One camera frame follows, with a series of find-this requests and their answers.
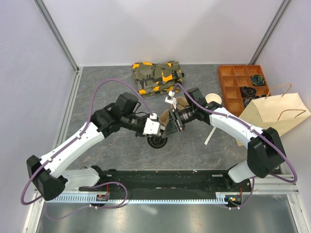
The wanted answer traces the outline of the black plastic cup lid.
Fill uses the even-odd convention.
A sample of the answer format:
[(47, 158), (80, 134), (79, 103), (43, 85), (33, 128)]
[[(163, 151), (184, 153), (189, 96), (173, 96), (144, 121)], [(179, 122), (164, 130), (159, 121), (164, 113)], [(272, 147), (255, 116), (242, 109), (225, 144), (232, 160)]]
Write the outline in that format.
[(147, 138), (147, 142), (150, 147), (153, 148), (153, 145), (161, 145), (161, 144), (167, 144), (168, 139), (162, 138), (161, 136), (152, 136)]

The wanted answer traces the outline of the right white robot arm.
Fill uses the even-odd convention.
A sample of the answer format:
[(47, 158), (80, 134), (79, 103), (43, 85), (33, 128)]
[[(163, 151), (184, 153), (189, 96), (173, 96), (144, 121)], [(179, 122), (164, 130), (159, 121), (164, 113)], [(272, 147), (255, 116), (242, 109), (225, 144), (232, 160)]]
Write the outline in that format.
[(234, 191), (240, 182), (255, 176), (265, 178), (284, 162), (285, 155), (280, 155), (284, 148), (275, 129), (265, 130), (250, 125), (231, 114), (220, 103), (207, 101), (197, 87), (175, 100), (176, 104), (172, 104), (159, 118), (165, 127), (162, 134), (164, 138), (184, 130), (186, 123), (197, 119), (223, 130), (246, 147), (246, 161), (231, 167), (222, 180), (226, 190)]

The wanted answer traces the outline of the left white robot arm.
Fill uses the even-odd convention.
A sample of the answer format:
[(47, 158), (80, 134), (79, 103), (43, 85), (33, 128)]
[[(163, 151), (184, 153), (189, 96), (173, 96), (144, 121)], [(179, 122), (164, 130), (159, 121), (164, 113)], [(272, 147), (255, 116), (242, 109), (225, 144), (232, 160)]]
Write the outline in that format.
[(97, 167), (85, 171), (68, 171), (67, 167), (86, 150), (108, 138), (111, 134), (125, 128), (138, 137), (156, 137), (164, 132), (164, 125), (157, 114), (138, 116), (134, 109), (138, 98), (130, 93), (118, 96), (115, 103), (95, 111), (73, 136), (53, 151), (27, 159), (27, 169), (32, 182), (42, 198), (50, 201), (64, 190), (92, 187), (96, 191), (105, 189), (107, 180), (100, 175)]

